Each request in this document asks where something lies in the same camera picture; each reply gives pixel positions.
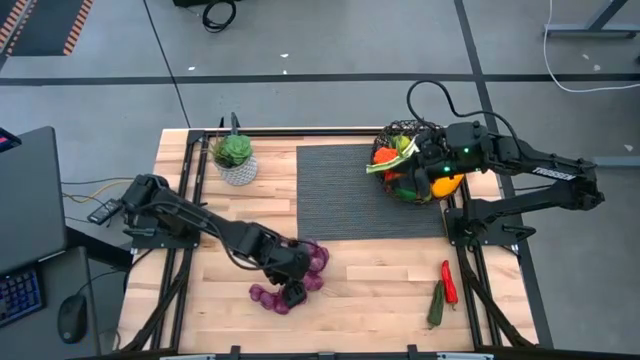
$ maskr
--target black wire basket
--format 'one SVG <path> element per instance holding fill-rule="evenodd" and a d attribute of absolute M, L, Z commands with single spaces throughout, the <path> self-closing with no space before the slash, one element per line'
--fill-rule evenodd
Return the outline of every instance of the black wire basket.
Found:
<path fill-rule="evenodd" d="M 418 120 L 397 120 L 397 121 L 394 121 L 391 124 L 385 126 L 384 129 L 382 129 L 380 134 L 378 134 L 376 139 L 373 141 L 373 147 L 371 149 L 370 163 L 373 164 L 373 158 L 374 158 L 376 152 L 380 148 L 382 148 L 382 147 L 393 148 L 393 140 L 392 139 L 393 139 L 394 136 L 403 135 L 403 136 L 407 136 L 407 137 L 412 139 L 416 135 L 418 135 L 419 133 L 421 133 L 421 132 L 423 132 L 425 130 L 429 130 L 429 127 L 427 125 L 421 123 Z M 432 201 L 444 200 L 444 199 L 448 198 L 449 196 L 451 196 L 451 194 L 455 193 L 455 191 L 453 191 L 453 192 L 451 192 L 450 195 L 447 195 L 447 196 L 444 196 L 444 197 L 439 197 L 439 198 L 432 197 L 429 200 L 425 200 L 425 199 L 406 200 L 406 199 L 403 199 L 403 198 L 399 197 L 394 192 L 394 188 L 389 183 L 387 183 L 385 181 L 384 172 L 383 171 L 376 172 L 373 175 L 378 179 L 378 181 L 380 181 L 380 184 L 382 185 L 382 188 L 384 189 L 384 191 L 386 193 L 388 193 L 392 197 L 394 197 L 394 198 L 396 198 L 396 199 L 398 199 L 399 201 L 402 201 L 402 202 L 413 203 L 413 204 L 416 204 L 416 205 L 422 205 L 422 204 L 430 203 Z"/>

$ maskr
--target white pot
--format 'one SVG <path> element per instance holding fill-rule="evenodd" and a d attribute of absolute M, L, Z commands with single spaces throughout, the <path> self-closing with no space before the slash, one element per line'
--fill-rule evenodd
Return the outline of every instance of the white pot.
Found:
<path fill-rule="evenodd" d="M 222 167 L 215 160 L 213 160 L 213 164 L 220 172 L 222 179 L 229 185 L 246 185 L 253 181 L 258 174 L 258 161 L 253 154 L 244 163 L 233 168 Z"/>

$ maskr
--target gray mat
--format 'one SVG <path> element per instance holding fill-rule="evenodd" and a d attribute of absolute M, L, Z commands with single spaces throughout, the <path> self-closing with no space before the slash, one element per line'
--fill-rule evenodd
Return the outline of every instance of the gray mat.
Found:
<path fill-rule="evenodd" d="M 354 240 L 444 236 L 438 202 L 403 203 L 365 173 L 371 145 L 299 146 L 298 236 Z"/>

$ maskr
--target concrete floor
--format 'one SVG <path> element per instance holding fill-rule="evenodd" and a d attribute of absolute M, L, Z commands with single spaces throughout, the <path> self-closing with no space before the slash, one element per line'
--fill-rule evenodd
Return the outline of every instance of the concrete floor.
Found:
<path fill-rule="evenodd" d="M 556 0 L 554 22 L 584 22 L 601 3 Z M 410 116 L 404 104 L 409 81 L 256 83 L 252 75 L 286 79 L 285 70 L 289 75 L 471 74 L 456 9 L 447 0 L 246 0 L 238 3 L 233 25 L 220 34 L 205 32 L 199 17 L 170 0 L 148 4 L 176 76 L 245 76 L 237 84 L 180 84 L 194 127 L 216 126 L 231 111 L 245 127 L 384 125 Z M 541 30 L 547 1 L 466 0 L 464 5 L 485 74 L 545 73 Z M 202 6 L 192 9 L 201 12 Z M 616 21 L 639 16 L 640 2 L 632 2 Z M 633 60 L 640 42 L 635 39 L 558 38 L 549 41 L 548 50 L 557 73 L 638 72 Z M 120 78 L 120 84 L 100 85 L 98 79 L 82 86 L 0 86 L 2 126 L 15 133 L 54 126 L 64 180 L 149 172 L 162 129 L 185 127 L 184 116 L 173 85 L 140 85 L 126 78 L 168 74 L 142 0 L 95 0 L 71 56 L 9 58 L 0 80 L 40 78 L 46 84 L 49 78 Z M 474 83 L 447 86 L 460 112 L 480 108 Z M 638 155 L 640 89 L 569 94 L 549 82 L 487 87 L 494 110 L 543 151 L 585 158 Z M 420 99 L 418 112 L 429 120 L 454 121 L 436 89 L 424 87 L 414 96 Z M 640 353 L 635 306 L 640 280 L 634 261 L 640 253 L 634 216 L 640 197 L 632 190 L 640 171 L 601 169 L 598 176 L 607 197 L 598 209 L 524 216 L 538 229 L 530 244 L 542 299 L 556 348 Z M 539 181 L 514 179 L 516 187 Z M 87 194 L 97 188 L 65 190 Z M 123 191 L 112 188 L 103 198 Z M 94 208 L 65 203 L 67 214 L 75 217 Z M 128 243 L 119 220 L 110 228 L 71 225 L 115 245 Z M 94 286 L 105 339 L 117 324 L 121 281 L 113 276 Z"/>

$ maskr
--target keyboard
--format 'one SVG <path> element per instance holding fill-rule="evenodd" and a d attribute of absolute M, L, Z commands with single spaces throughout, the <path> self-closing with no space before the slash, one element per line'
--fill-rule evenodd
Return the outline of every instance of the keyboard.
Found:
<path fill-rule="evenodd" d="M 42 309 L 43 299 L 35 269 L 3 276 L 0 279 L 0 327 Z"/>

